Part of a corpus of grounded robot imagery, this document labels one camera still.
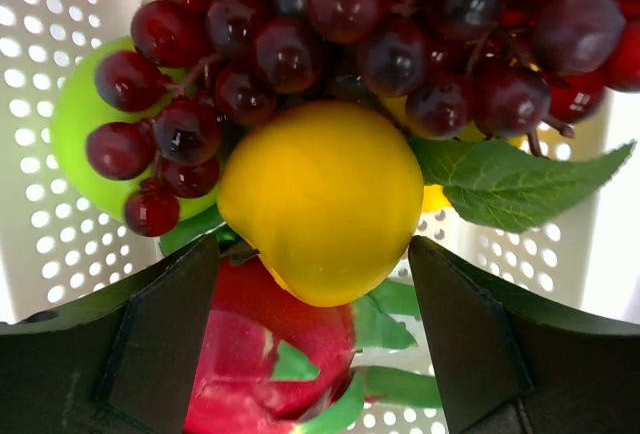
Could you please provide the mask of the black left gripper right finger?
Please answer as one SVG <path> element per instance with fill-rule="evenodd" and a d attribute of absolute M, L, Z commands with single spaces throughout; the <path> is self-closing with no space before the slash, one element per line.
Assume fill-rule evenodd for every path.
<path fill-rule="evenodd" d="M 635 433 L 639 328 L 551 301 L 416 236 L 408 259 L 452 433 Z"/>

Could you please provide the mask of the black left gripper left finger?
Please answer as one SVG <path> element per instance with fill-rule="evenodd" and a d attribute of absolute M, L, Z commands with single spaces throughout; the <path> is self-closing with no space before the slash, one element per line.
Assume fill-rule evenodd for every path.
<path fill-rule="evenodd" d="M 218 261 L 206 235 L 108 287 L 2 324 L 2 432 L 181 432 Z"/>

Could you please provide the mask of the yellow lemon toy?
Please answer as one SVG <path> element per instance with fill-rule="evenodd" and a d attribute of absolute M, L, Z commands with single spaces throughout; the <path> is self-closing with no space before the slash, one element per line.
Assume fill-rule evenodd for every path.
<path fill-rule="evenodd" d="M 229 156 L 217 199 L 278 283 L 319 307 L 347 304 L 391 273 L 422 203 L 405 136 L 338 101 L 302 103 L 253 129 Z"/>

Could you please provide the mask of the red dragon fruit toy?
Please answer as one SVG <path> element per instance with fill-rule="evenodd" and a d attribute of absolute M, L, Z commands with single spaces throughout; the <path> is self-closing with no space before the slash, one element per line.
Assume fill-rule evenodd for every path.
<path fill-rule="evenodd" d="M 366 402 L 436 408 L 435 380 L 357 367 L 360 349 L 417 346 L 401 318 L 419 317 L 414 288 L 386 280 L 342 306 L 314 307 L 257 259 L 223 257 L 184 429 L 188 433 L 337 433 Z"/>

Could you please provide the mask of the green fabric grape leaf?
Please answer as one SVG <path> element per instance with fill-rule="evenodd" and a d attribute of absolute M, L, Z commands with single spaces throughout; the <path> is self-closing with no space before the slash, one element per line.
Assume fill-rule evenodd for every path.
<path fill-rule="evenodd" d="M 424 181 L 439 185 L 473 224 L 523 233 L 575 207 L 604 186 L 631 156 L 626 143 L 587 161 L 537 157 L 501 140 L 409 141 Z"/>

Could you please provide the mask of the green apple toy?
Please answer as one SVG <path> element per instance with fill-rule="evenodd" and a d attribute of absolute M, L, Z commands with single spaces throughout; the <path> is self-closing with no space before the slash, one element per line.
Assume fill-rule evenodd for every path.
<path fill-rule="evenodd" d="M 52 151 L 69 183 L 96 208 L 120 222 L 124 220 L 125 201 L 151 176 L 152 169 L 147 168 L 130 180 L 104 178 L 87 159 L 87 138 L 95 129 L 110 122 L 136 123 L 154 118 L 172 100 L 166 95 L 139 113 L 120 112 L 103 101 L 94 83 L 96 67 L 114 52 L 133 49 L 131 39 L 125 36 L 108 41 L 86 55 L 63 84 L 50 123 Z"/>

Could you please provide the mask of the dark purple grape bunch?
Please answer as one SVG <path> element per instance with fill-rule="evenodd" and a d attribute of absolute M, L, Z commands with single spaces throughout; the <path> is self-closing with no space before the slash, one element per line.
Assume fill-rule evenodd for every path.
<path fill-rule="evenodd" d="M 172 97 L 148 122 L 138 206 L 206 190 L 200 142 L 179 121 L 242 131 L 217 165 L 218 199 L 239 142 L 315 101 L 371 109 L 408 145 L 501 140 L 570 161 L 545 155 L 538 130 L 574 135 L 569 99 L 600 104 L 628 27 L 616 0 L 153 0 L 132 16 L 134 49 L 100 62 L 95 85 L 124 113 Z"/>

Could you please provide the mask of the white perforated plastic basket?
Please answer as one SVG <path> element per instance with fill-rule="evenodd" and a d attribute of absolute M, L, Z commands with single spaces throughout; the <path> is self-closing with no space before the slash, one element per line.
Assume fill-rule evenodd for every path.
<path fill-rule="evenodd" d="M 178 128 L 193 132 L 200 142 L 204 162 L 199 174 L 206 190 L 198 197 L 148 200 L 143 206 L 137 205 L 134 191 L 125 201 L 122 222 L 82 196 L 53 154 L 50 123 L 66 79 L 102 44 L 129 37 L 133 14 L 150 1 L 1 0 L 1 326 L 108 287 L 206 235 L 214 236 L 218 243 L 216 281 L 223 257 L 234 265 L 257 259 L 265 267 L 257 251 L 228 227 L 217 208 L 216 168 L 242 138 L 241 130 L 219 128 L 212 118 L 179 121 Z M 629 119 L 639 116 L 639 0 L 616 1 L 629 25 L 618 58 L 608 69 L 617 82 L 605 90 L 593 109 L 587 108 L 587 95 L 569 99 L 570 111 L 579 116 L 574 135 L 576 126 L 604 110 L 615 94 L 626 97 L 623 114 Z M 110 122 L 91 132 L 86 141 L 91 167 L 111 180 L 140 176 L 144 172 L 142 158 L 156 145 L 148 127 L 150 119 Z M 548 147 L 544 142 L 547 131 L 554 131 L 562 143 Z M 565 144 L 574 135 L 562 137 L 547 125 L 540 126 L 538 135 L 548 157 L 583 160 Z M 549 293 L 561 286 L 563 273 L 577 270 L 580 260 L 593 248 L 586 239 L 592 222 L 581 219 L 563 225 L 564 213 L 523 233 L 469 223 L 452 208 L 422 213 L 403 255 L 374 289 L 394 280 L 411 285 L 416 295 L 408 251 L 411 240 L 422 236 L 485 272 L 551 300 Z M 419 304 L 418 308 L 418 318 L 401 318 L 416 337 L 416 347 L 403 351 L 360 349 L 353 363 L 430 376 L 436 383 L 439 406 L 366 402 L 363 410 L 372 404 L 444 413 Z M 362 417 L 363 410 L 352 423 Z"/>

